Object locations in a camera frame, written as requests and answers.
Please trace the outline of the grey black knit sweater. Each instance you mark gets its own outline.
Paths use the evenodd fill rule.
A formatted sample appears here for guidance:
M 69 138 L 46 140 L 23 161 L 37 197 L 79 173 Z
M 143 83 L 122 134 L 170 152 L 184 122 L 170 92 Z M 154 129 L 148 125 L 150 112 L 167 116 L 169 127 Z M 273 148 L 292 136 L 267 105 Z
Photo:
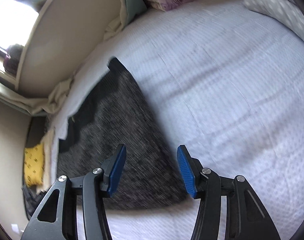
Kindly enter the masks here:
M 108 72 L 68 119 L 59 140 L 57 175 L 83 176 L 114 154 L 119 144 L 127 159 L 110 210 L 159 209 L 187 198 L 177 162 L 152 110 L 131 73 L 113 58 Z

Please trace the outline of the white quilted bed cover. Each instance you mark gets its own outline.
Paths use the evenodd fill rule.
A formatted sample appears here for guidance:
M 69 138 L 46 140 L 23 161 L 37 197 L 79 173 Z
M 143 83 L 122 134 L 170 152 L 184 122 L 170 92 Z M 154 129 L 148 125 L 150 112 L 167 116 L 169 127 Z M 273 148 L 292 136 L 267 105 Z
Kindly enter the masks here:
M 217 174 L 243 175 L 282 239 L 304 220 L 304 42 L 243 0 L 148 10 L 80 66 L 55 139 L 111 57 L 142 90 L 170 152 L 184 144 Z

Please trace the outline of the dark object on windowsill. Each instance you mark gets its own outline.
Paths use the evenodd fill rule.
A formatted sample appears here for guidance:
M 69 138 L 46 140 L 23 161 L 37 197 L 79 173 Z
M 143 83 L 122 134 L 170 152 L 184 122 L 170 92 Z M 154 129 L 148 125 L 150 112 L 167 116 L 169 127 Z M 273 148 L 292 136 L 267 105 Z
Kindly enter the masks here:
M 24 46 L 20 44 L 14 44 L 8 47 L 6 50 L 7 55 L 3 61 L 3 67 L 6 73 L 16 77 L 17 69 L 19 66 L 20 57 L 22 54 Z

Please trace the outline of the grey polka dot duvet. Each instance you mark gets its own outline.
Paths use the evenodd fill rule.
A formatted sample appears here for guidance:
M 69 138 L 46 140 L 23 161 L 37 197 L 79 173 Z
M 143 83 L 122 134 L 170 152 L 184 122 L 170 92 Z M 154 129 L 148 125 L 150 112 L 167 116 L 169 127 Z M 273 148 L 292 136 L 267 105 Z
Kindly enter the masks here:
M 274 18 L 304 41 L 304 15 L 294 0 L 244 0 L 247 9 Z

